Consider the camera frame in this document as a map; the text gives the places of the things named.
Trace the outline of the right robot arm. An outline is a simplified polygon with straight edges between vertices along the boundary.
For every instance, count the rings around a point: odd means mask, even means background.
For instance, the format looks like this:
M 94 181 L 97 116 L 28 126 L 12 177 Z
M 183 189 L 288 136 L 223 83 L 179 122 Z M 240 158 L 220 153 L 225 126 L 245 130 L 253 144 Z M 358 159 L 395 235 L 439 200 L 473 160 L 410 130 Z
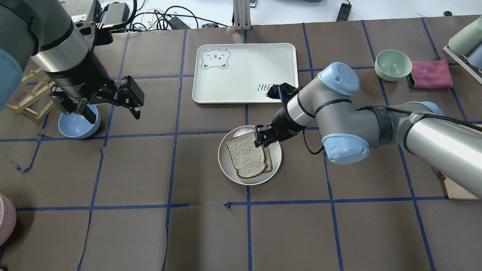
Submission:
M 370 148 L 399 144 L 477 198 L 482 195 L 481 128 L 449 118 L 432 102 L 356 109 L 360 87 L 354 70 L 330 64 L 305 87 L 273 85 L 267 92 L 282 108 L 268 125 L 255 127 L 255 146 L 267 147 L 296 136 L 317 122 L 322 150 L 334 164 L 365 159 Z

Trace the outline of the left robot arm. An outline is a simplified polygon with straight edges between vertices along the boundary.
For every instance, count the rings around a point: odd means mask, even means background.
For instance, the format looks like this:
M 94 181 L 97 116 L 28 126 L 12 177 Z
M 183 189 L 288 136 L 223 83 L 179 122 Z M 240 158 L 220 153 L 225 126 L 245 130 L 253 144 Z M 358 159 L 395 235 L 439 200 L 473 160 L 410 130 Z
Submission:
M 145 95 L 131 76 L 115 82 L 94 53 L 95 21 L 73 22 L 58 0 L 1 1 L 1 108 L 21 86 L 31 59 L 53 82 L 50 99 L 62 113 L 93 124 L 89 104 L 129 109 L 135 119 Z

